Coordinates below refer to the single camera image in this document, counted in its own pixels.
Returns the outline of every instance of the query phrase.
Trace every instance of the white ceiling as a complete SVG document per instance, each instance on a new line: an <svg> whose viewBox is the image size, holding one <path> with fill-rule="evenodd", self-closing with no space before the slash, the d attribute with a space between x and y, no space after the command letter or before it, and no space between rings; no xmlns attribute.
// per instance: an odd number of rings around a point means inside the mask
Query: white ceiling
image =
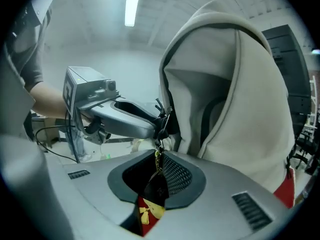
<svg viewBox="0 0 320 240"><path fill-rule="evenodd" d="M54 0L46 51L70 46L140 44L165 49L177 31L211 0L139 0L135 26L125 26L126 0ZM313 42L286 0L220 0L258 29L289 24L304 53Z"/></svg>

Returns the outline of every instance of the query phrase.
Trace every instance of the cable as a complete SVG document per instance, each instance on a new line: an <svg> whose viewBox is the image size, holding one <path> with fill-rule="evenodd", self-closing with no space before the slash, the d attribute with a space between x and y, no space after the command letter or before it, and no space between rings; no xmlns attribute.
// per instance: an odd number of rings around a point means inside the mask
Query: cable
<svg viewBox="0 0 320 240"><path fill-rule="evenodd" d="M67 157L67 156L64 156L64 155L61 155L61 154L57 154L57 153L51 151L50 149L48 149L45 145L43 145L43 144L38 140L38 133L39 133L39 132L41 132L41 131L43 131L43 130L45 130L45 129L60 128L60 127L65 127L65 126L64 126L64 125L54 125L54 126L48 126L48 127L44 127L44 128L39 129L39 130L35 133L35 135L34 135L35 140L36 140L36 142L39 143L42 147L44 147L47 151L55 154L56 156L62 157L62 158L67 158L67 159L70 159L70 160L72 160L72 161L74 161L74 162L77 162L76 160L74 160L74 159L72 159L72 158L70 158L70 157Z"/></svg>
<svg viewBox="0 0 320 240"><path fill-rule="evenodd" d="M69 120L68 128L67 128L67 115L68 115L68 120ZM68 137L69 137L70 142L71 142L71 147L72 147L72 151L73 151L73 154L74 154L74 157L75 157L75 161L77 162L77 164L80 164L79 156L78 156L78 153L76 152L76 148L75 148L75 144L74 144L74 139L72 138L71 115L70 115L70 113L68 113L68 110L65 112L64 125L65 125L65 128L66 128L66 133L68 134Z"/></svg>

